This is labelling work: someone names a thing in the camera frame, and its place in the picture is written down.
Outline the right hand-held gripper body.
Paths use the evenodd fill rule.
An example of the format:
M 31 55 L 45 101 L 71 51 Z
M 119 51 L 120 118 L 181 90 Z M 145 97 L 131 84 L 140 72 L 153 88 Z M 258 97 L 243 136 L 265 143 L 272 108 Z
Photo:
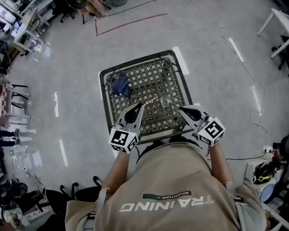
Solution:
M 208 146 L 214 146 L 225 133 L 225 127 L 217 117 L 213 117 L 199 105 L 193 105 L 193 112 L 188 114 L 189 126 L 197 140 Z

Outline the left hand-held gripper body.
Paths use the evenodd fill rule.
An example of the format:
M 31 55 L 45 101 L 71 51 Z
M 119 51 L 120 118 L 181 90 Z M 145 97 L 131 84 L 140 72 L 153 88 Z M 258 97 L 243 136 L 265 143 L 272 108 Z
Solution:
M 130 154 L 139 142 L 142 117 L 127 116 L 129 107 L 119 115 L 114 127 L 110 131 L 108 143 L 114 151 Z

